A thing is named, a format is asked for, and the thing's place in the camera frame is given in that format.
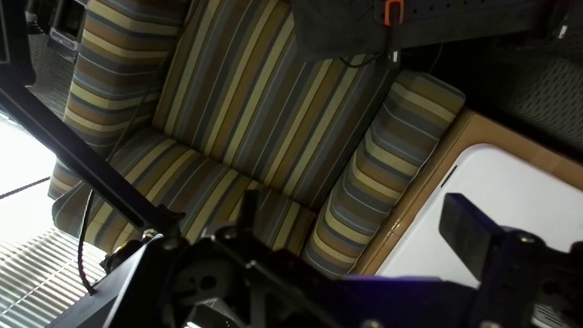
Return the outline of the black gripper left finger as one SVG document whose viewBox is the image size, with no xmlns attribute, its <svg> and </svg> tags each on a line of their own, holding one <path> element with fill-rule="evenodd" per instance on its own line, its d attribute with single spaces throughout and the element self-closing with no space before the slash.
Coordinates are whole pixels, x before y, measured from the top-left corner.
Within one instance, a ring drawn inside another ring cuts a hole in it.
<svg viewBox="0 0 583 328">
<path fill-rule="evenodd" d="M 261 207 L 261 196 L 261 189 L 248 189 L 242 196 L 239 227 L 244 234 L 253 232 L 253 223 Z"/>
</svg>

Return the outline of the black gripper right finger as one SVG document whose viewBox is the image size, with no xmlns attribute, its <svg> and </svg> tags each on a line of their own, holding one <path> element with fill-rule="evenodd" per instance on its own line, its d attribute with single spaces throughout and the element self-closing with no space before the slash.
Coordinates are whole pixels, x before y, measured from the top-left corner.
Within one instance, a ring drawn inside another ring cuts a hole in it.
<svg viewBox="0 0 583 328">
<path fill-rule="evenodd" d="M 477 282 L 492 271 L 505 231 L 463 192 L 447 192 L 439 232 Z"/>
</svg>

